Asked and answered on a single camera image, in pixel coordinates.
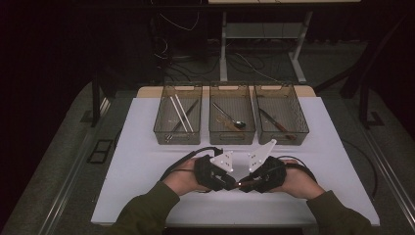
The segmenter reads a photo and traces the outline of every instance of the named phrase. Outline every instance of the floor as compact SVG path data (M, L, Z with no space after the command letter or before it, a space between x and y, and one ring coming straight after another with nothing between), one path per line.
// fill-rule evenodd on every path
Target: floor
M206 84L218 80L218 44L217 41L209 43L209 56L203 61L185 54L173 58L173 63L164 69L165 80L201 80ZM228 79L296 81L287 56L292 46L290 41L278 40L230 41L227 46ZM363 42L305 43L299 60L307 85L321 84L350 67L365 46ZM358 96L347 100L341 98L342 85L342 81L338 82L317 95L322 97L363 186L373 197L381 220L380 234L415 234L413 222L407 219L409 213L414 212L413 206L410 207L415 199L415 188L411 183L415 178L414 140L375 92L370 93L369 111L376 112L385 125L364 129L357 120ZM79 93L2 235L104 234L106 228L92 224L90 218L135 95L136 91L120 90L113 98L103 98L102 118L96 127L91 127L91 85ZM112 141L108 158L103 164L88 164L86 160L99 140ZM391 167L392 176L380 167L382 165ZM272 230L245 232L275 234ZM298 233L296 230L282 234ZM316 234L316 229L304 228L302 233ZM178 233L169 230L166 234Z

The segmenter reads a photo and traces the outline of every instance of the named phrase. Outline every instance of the olive green sleeve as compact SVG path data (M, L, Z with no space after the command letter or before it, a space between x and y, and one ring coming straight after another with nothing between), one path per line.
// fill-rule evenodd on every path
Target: olive green sleeve
M320 234L378 234L366 217L346 208L333 191L307 201L307 205L317 220Z
M161 234L168 214L179 201L177 194L158 182L147 194L133 198L122 209L107 234Z

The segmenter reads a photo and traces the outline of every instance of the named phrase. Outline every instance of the metal spoon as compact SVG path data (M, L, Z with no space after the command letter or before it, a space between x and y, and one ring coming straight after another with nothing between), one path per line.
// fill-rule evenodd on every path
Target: metal spoon
M226 114L222 109L220 109L216 103L212 103L214 105L215 108L217 108L221 113L223 113L227 118L229 118L230 120L232 120L232 122L234 123L235 127L241 129L244 128L246 126L246 124L243 121L240 120L234 120L232 119L232 117L230 117L228 114Z

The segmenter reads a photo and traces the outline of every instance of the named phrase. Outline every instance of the dark background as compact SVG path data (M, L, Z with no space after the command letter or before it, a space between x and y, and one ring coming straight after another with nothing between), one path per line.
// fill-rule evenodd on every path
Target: dark background
M307 41L376 42L410 12L410 2L363 0L353 7L316 8ZM294 9L278 20L301 18L297 15L301 11L302 8ZM275 15L264 14L259 19L276 20L272 16ZM229 16L230 20L240 17L239 13ZM404 19L367 74L375 81L373 88L412 136L415 114L409 108L413 107L415 93L414 19L413 14ZM186 22L186 15L177 20ZM202 58L206 39L219 36L220 21L220 13L201 13L200 24L186 34L178 33L152 14L79 11L70 1L0 1L1 228L71 102L86 84L99 77L107 96L113 96L118 89L160 84L153 56L154 36L168 36L176 41L176 48L186 48L180 45L185 44L194 56ZM244 21L258 21L258 17L244 15ZM192 39L190 43L183 43L186 38Z

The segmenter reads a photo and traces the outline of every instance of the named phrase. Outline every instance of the metal tool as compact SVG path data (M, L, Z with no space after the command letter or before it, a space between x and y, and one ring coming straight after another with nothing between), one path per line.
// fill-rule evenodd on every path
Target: metal tool
M180 102L179 97L177 96L177 94L174 94L174 96L176 97L176 101L177 101L177 103L179 103L180 110L181 110L181 112L183 112L183 114L184 114L184 118L186 118L186 121L187 121L187 124L188 124L188 125L189 125L189 127L190 127L190 130L193 132L192 125L190 124L190 121L189 121L189 119L187 118L186 113L184 112L184 109L183 109L183 106L182 106L182 104L181 104L181 102Z
M230 120L232 120L232 122L234 123L235 127L241 129L244 128L246 126L246 124L243 121L240 120L234 120L232 119L232 117L230 117L228 114L226 114L222 109L220 109L216 103L212 103L214 105L215 108L217 108L221 113L223 113L227 118L229 118Z
M193 109L195 109L196 105L198 104L199 100L196 100L192 106L190 106L190 108L186 111L186 116L188 116L189 114L192 113ZM174 132L176 131L180 126L182 125L182 121L177 122L177 124L173 127L173 129L171 129L170 132ZM167 137L165 137L165 141L168 143L168 141L170 141L173 138L172 134L169 134Z
M240 128L236 127L230 119L228 119L224 116L218 115L216 117L216 120L217 120L217 122L222 123L226 128L228 128L232 131L237 131L237 132L242 131Z
M272 116L269 113L267 113L265 110L259 109L259 112L262 113L265 116L265 118L267 118L279 130L281 130L282 132L289 132L281 123L279 123L274 118L272 118ZM297 139L295 135L286 135L286 137L290 140Z
M171 104L173 104L174 110L175 110L175 111L176 111L176 113L177 113L177 116L178 116L178 117L179 117L179 119L180 119L180 122L181 122L181 123L182 123L182 125L183 125L184 130L186 130L186 132L187 132L186 125L184 124L184 121L183 121L183 119L184 119L185 115L184 115L183 117L180 115L179 110L177 109L176 104L174 104L173 97L171 97L171 96L170 96L170 100L171 100Z

